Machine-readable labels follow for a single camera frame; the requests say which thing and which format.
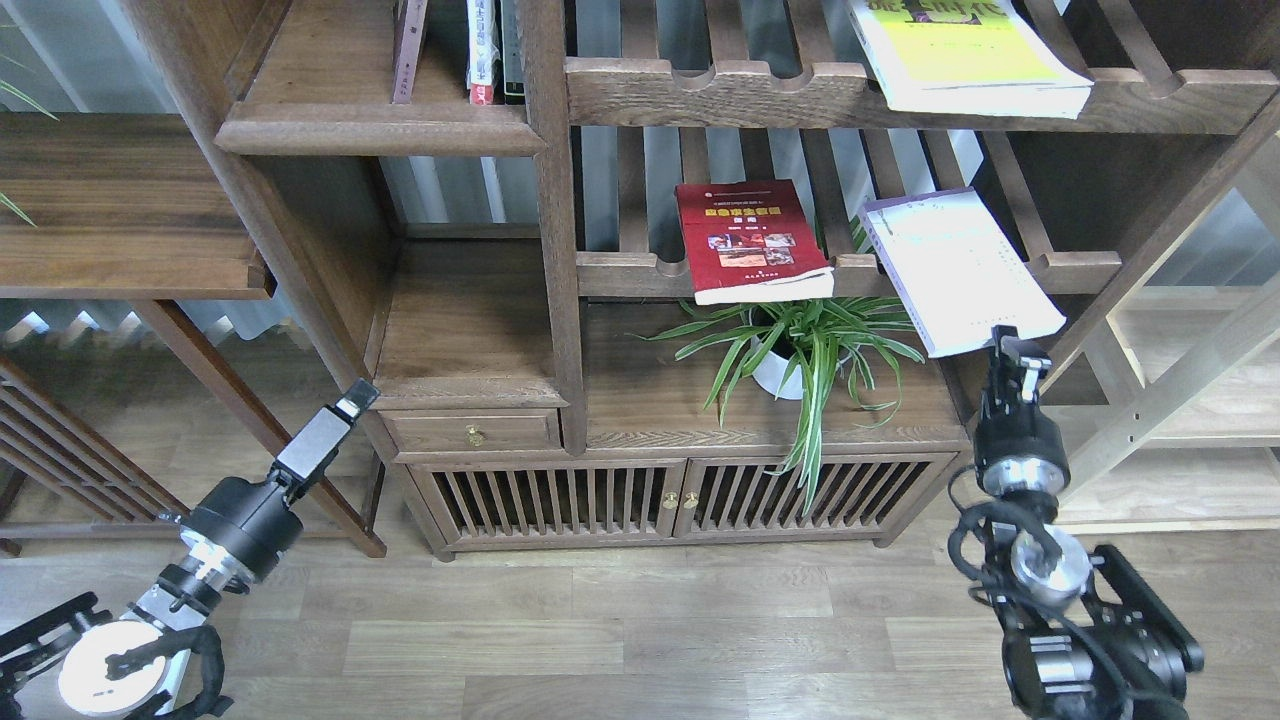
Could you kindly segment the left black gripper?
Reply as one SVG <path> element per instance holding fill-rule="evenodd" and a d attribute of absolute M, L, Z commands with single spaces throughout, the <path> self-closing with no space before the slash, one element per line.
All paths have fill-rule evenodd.
<path fill-rule="evenodd" d="M 357 379 L 275 456 L 265 480 L 228 477 L 180 521 L 180 568 L 218 591 L 247 591 L 279 564 L 303 525 L 292 503 L 310 491 L 380 391 Z"/>

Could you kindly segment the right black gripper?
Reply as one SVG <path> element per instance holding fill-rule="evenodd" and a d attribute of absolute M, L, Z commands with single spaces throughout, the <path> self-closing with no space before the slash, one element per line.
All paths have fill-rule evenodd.
<path fill-rule="evenodd" d="M 1015 491 L 1060 495 L 1070 484 L 1068 455 L 1056 421 L 1041 409 L 1038 384 L 1053 368 L 1034 341 L 1014 325 L 992 328 L 987 387 L 975 443 L 980 488 L 1005 498 Z"/>

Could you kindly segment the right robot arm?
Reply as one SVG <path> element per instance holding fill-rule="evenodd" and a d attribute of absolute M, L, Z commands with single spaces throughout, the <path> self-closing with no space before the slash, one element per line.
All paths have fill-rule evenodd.
<path fill-rule="evenodd" d="M 1184 719 L 1199 643 L 1112 544 L 1087 550 L 1056 523 L 1070 471 L 1041 409 L 1050 356 L 998 325 L 974 436 L 988 495 L 960 511 L 954 566 L 1004 633 L 1012 703 L 1030 719 Z"/>

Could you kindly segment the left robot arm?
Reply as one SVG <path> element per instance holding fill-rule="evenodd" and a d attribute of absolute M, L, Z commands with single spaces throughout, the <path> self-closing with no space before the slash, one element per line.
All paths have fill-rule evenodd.
<path fill-rule="evenodd" d="M 232 701 L 221 692 L 221 639 L 209 619 L 225 593 L 247 593 L 300 538 L 293 503 L 378 396 L 374 384 L 356 380 L 274 457 L 261 482 L 221 479 L 180 519 L 187 555 L 119 618 L 86 592 L 5 633 L 3 716 L 22 717 L 17 692 L 52 667 L 61 701 L 83 717 L 223 715 Z"/>

